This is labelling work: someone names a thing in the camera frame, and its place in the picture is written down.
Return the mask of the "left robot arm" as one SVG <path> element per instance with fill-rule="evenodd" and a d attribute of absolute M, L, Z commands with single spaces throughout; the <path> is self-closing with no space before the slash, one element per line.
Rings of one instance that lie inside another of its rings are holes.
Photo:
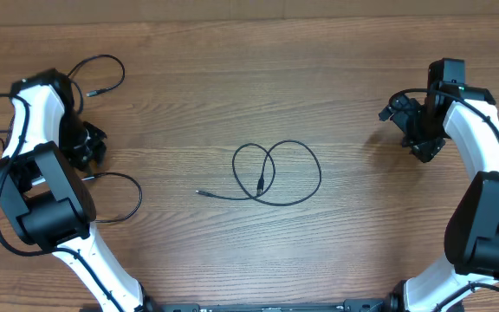
<path fill-rule="evenodd" d="M 101 164 L 106 134 L 83 121 L 74 83 L 48 69 L 12 84 L 15 109 L 0 159 L 0 212 L 38 256 L 61 259 L 103 311 L 153 311 L 143 286 L 120 265 L 96 224 L 94 201 L 78 171 Z"/>

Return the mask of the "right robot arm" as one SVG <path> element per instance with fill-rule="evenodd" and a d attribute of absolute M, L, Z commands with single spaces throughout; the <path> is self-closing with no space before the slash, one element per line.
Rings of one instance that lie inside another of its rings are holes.
<path fill-rule="evenodd" d="M 431 161 L 453 140 L 470 185 L 444 233 L 444 254 L 421 274 L 400 282 L 373 311 L 462 311 L 479 289 L 499 293 L 499 119 L 486 88 L 465 82 L 465 63 L 442 58 L 428 67 L 424 102 L 415 89 L 391 96 L 379 113 L 404 134 L 402 145 Z"/>

